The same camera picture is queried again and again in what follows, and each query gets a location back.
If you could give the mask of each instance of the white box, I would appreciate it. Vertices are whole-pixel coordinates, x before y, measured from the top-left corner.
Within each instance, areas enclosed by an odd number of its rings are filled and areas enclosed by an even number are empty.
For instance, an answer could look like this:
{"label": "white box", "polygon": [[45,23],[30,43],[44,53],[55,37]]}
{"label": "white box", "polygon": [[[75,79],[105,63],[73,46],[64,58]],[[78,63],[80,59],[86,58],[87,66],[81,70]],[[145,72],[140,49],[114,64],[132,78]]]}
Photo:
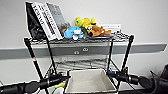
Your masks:
{"label": "white box", "polygon": [[76,93],[117,93],[103,69],[73,70],[65,88],[65,94]]}

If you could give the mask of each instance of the shelf post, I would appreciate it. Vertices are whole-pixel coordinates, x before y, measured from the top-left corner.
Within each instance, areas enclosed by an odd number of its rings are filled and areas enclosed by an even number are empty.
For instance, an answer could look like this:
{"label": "shelf post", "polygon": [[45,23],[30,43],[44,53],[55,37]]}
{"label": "shelf post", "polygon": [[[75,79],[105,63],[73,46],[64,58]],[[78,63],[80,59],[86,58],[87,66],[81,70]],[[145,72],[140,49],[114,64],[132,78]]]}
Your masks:
{"label": "shelf post", "polygon": [[49,53],[50,53],[50,58],[51,58],[51,61],[52,61],[52,66],[54,67],[55,75],[57,75],[57,71],[56,71],[56,67],[55,67],[55,63],[54,63],[54,59],[53,59],[53,54],[52,54],[51,47],[50,47],[50,43],[49,43],[48,39],[46,39],[46,41],[47,41],[47,46],[48,46],[48,50],[49,50]]}
{"label": "shelf post", "polygon": [[40,79],[43,79],[42,73],[40,71],[40,67],[39,67],[39,65],[37,63],[37,60],[36,60],[36,57],[34,55],[34,52],[33,52],[33,49],[31,47],[31,43],[30,43],[29,39],[28,38],[24,38],[24,42],[25,42],[25,45],[27,46],[27,48],[29,50],[30,56],[31,56],[31,58],[33,60],[34,66],[35,66],[35,68],[37,70],[37,73],[38,73]]}
{"label": "shelf post", "polygon": [[[134,36],[131,35],[131,36],[129,37],[129,43],[128,43],[127,50],[126,50],[126,53],[125,53],[125,57],[124,57],[124,61],[123,61],[123,65],[122,65],[121,72],[125,72],[125,69],[126,69],[125,65],[126,65],[126,62],[127,62],[128,54],[129,54],[129,52],[130,52],[131,44],[132,44],[133,40],[134,40]],[[119,89],[119,86],[120,86],[120,82],[121,82],[121,81],[118,81],[118,84],[117,84],[117,88],[118,88],[118,89]]]}
{"label": "shelf post", "polygon": [[111,61],[111,54],[112,54],[112,48],[113,48],[113,38],[111,40],[111,45],[110,45],[110,50],[109,50],[109,58],[108,58],[108,65],[107,65],[107,70],[109,70],[110,67],[110,61]]}

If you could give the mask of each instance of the wire shelf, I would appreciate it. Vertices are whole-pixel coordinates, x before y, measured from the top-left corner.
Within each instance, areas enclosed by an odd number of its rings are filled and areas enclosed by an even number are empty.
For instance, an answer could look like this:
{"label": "wire shelf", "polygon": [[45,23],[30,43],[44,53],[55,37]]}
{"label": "wire shelf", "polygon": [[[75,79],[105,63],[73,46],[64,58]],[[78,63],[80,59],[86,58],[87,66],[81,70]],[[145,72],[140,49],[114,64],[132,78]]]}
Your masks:
{"label": "wire shelf", "polygon": [[[51,40],[50,44],[71,44],[71,43],[101,43],[101,42],[124,42],[128,41],[129,36],[123,33],[112,33],[110,36],[99,36],[99,37],[86,37],[78,40],[72,38],[64,38],[62,40]],[[34,40],[29,39],[32,45],[35,44],[47,44],[46,40]]]}
{"label": "wire shelf", "polygon": [[[83,70],[83,69],[107,69],[107,61],[106,59],[91,59],[91,60],[78,60],[78,61],[66,61],[66,62],[55,62],[56,71],[59,72],[67,72],[70,70]],[[110,64],[110,70],[117,70],[115,66]],[[54,69],[52,65],[50,66],[46,75],[51,75],[54,73]]]}

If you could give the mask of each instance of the white wall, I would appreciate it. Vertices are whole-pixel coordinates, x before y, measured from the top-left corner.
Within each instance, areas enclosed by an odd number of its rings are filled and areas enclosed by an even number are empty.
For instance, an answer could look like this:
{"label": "white wall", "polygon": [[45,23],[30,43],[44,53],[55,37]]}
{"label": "white wall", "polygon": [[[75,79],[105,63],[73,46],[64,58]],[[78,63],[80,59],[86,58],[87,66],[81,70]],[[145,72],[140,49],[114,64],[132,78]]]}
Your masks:
{"label": "white wall", "polygon": [[[46,0],[29,0],[46,2]],[[75,17],[94,17],[99,23],[119,23],[122,32],[135,36],[133,44],[168,43],[167,0],[47,0],[59,5],[64,18],[74,25]],[[26,48],[24,37],[30,37],[27,29],[25,0],[0,0],[0,49]],[[121,66],[124,55],[113,56]],[[167,64],[168,50],[159,53],[131,54],[128,59],[129,73],[150,76],[152,70],[159,74]],[[49,58],[40,58],[43,74],[50,65]],[[38,80],[30,59],[0,60],[0,80],[11,84]],[[121,84],[121,90],[130,89]]]}

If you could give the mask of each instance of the brown plush toy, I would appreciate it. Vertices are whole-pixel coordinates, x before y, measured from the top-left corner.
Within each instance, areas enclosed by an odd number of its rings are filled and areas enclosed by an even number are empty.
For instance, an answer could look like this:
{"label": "brown plush toy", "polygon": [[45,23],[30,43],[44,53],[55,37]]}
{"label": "brown plush toy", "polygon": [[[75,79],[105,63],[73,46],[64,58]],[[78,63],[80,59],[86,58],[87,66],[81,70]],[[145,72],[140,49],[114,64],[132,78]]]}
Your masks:
{"label": "brown plush toy", "polygon": [[92,30],[87,30],[87,33],[88,33],[89,37],[95,37],[95,36],[99,36],[99,35],[110,35],[111,30],[105,31],[105,29],[103,29],[103,27],[98,27],[96,25],[93,25]]}

